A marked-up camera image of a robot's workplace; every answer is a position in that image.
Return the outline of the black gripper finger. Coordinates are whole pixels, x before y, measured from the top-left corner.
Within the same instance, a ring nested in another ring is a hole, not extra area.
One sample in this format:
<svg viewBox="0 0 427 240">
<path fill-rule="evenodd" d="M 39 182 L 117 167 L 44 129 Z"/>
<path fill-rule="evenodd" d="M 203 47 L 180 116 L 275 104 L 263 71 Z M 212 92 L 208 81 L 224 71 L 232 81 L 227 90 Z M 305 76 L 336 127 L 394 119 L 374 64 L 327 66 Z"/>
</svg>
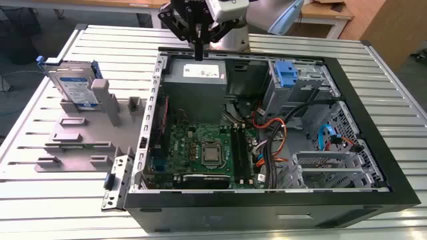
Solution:
<svg viewBox="0 0 427 240">
<path fill-rule="evenodd" d="M 209 29 L 207 21 L 201 23 L 199 36 L 199 61 L 204 59 L 204 45 L 217 43 L 225 34 L 237 26 L 239 20 L 228 20 Z"/>
<path fill-rule="evenodd" d="M 173 9 L 169 6 L 164 6 L 157 14 L 157 17 L 161 23 L 167 26 L 175 36 L 179 38 L 180 41 L 187 41 L 192 44 L 193 48 L 193 59 L 199 61 L 199 36 L 196 32 L 196 24 L 193 20 L 189 21 L 189 24 L 185 24 L 181 27 L 176 27 L 171 24 L 169 20 L 175 17 Z"/>
</svg>

